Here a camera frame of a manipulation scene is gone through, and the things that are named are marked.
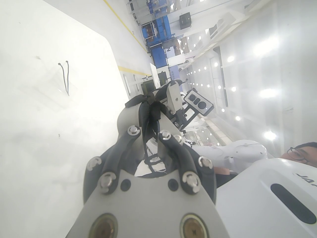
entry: black button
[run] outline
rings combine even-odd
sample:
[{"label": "black button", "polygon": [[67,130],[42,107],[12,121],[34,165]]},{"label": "black button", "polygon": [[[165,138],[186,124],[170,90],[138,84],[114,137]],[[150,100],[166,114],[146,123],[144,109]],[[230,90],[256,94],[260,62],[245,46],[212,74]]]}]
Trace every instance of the black button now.
[{"label": "black button", "polygon": [[189,100],[190,100],[190,101],[193,102],[195,99],[196,99],[196,96],[194,96],[193,94],[191,94],[191,95],[189,96]]},{"label": "black button", "polygon": [[197,98],[197,99],[194,101],[194,104],[197,104],[197,103],[199,103],[199,102],[200,102],[200,99]]},{"label": "black button", "polygon": [[206,106],[207,106],[207,104],[206,104],[205,102],[200,102],[200,103],[198,104],[198,108],[199,108],[199,109],[205,109]]}]

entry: black cable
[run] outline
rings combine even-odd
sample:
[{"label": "black cable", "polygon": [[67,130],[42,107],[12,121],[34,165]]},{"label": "black cable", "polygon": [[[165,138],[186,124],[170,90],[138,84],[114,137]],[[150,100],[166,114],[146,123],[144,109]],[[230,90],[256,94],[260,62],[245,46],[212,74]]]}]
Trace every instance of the black cable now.
[{"label": "black cable", "polygon": [[69,64],[68,64],[68,61],[67,62],[67,94],[69,96],[69,84],[68,84],[68,75],[69,75]]},{"label": "black cable", "polygon": [[65,85],[65,90],[66,90],[66,92],[67,92],[67,94],[68,94],[68,96],[69,96],[69,93],[68,93],[68,75],[69,75],[69,64],[68,64],[68,61],[66,61],[67,62],[67,66],[68,66],[68,68],[67,68],[67,87],[66,87],[66,82],[65,82],[65,72],[64,72],[64,68],[63,68],[63,66],[60,64],[60,62],[58,63],[58,65],[61,67],[61,69],[63,70],[63,79],[64,79],[64,85]]}]

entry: mounting hole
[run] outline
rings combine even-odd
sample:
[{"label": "mounting hole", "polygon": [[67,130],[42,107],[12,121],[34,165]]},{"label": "mounting hole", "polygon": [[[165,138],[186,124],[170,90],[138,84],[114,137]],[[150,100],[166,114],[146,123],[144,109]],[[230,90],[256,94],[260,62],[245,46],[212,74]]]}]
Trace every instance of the mounting hole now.
[{"label": "mounting hole", "polygon": [[175,179],[170,179],[168,181],[168,187],[171,191],[175,192],[178,189],[178,182]]},{"label": "mounting hole", "polygon": [[123,192],[126,192],[131,187],[131,181],[129,179],[124,179],[120,185],[120,188]]},{"label": "mounting hole", "polygon": [[207,228],[195,214],[187,214],[180,223],[181,238],[207,238]]},{"label": "mounting hole", "polygon": [[89,238],[116,238],[118,233],[117,219],[109,213],[100,215],[90,228]]}]

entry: yellow floor line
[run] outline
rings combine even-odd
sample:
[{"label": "yellow floor line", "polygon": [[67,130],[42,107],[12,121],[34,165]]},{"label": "yellow floor line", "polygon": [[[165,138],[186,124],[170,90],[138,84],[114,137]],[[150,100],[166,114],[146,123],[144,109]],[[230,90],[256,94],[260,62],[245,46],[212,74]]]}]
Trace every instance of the yellow floor line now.
[{"label": "yellow floor line", "polygon": [[134,37],[134,39],[136,39],[136,41],[138,42],[138,44],[143,48],[144,51],[147,52],[147,50],[143,47],[143,45],[139,42],[139,40],[134,36],[134,34],[130,31],[130,29],[125,25],[125,23],[121,20],[121,18],[119,17],[119,15],[113,10],[113,8],[110,6],[110,4],[107,2],[107,0],[103,0],[106,5],[108,5],[108,7],[110,8],[110,10],[114,13],[114,15],[119,19],[119,21],[123,24],[123,26],[129,31],[129,33]]},{"label": "yellow floor line", "polygon": [[128,73],[132,73],[132,74],[139,74],[139,75],[144,75],[144,76],[150,76],[150,74],[138,72],[138,71],[135,71],[135,70],[126,68],[126,67],[122,67],[122,66],[118,66],[118,69],[119,69],[119,71],[122,71],[122,72],[128,72]]}]

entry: metal screw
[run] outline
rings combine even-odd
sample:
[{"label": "metal screw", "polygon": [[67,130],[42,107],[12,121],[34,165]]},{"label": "metal screw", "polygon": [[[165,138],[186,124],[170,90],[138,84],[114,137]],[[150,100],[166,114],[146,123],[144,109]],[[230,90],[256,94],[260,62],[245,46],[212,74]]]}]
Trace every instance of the metal screw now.
[{"label": "metal screw", "polygon": [[93,168],[94,168],[97,164],[100,165],[101,162],[102,162],[102,161],[101,161],[101,158],[100,158],[99,156],[96,156],[96,157],[91,158],[91,159],[89,160],[89,162],[87,163],[86,168],[87,168],[88,171],[92,171]]},{"label": "metal screw", "polygon": [[170,134],[169,131],[162,130],[162,131],[160,131],[160,133],[162,134],[164,141],[166,141],[166,140],[171,138],[171,134]]},{"label": "metal screw", "polygon": [[209,167],[210,169],[213,168],[212,161],[206,156],[200,156],[198,158],[198,164],[200,165],[200,167]]},{"label": "metal screw", "polygon": [[132,125],[128,128],[128,134],[129,135],[136,135],[140,132],[140,129],[138,129],[138,127],[136,127],[135,125]]},{"label": "metal screw", "polygon": [[180,135],[174,135],[174,138],[182,145],[183,144],[183,138]]},{"label": "metal screw", "polygon": [[106,194],[109,192],[109,187],[112,185],[113,180],[116,179],[117,176],[113,172],[104,173],[99,179],[99,186],[101,192]]},{"label": "metal screw", "polygon": [[198,193],[200,190],[200,179],[194,172],[185,172],[183,174],[182,181],[186,182],[193,189],[194,193]]}]

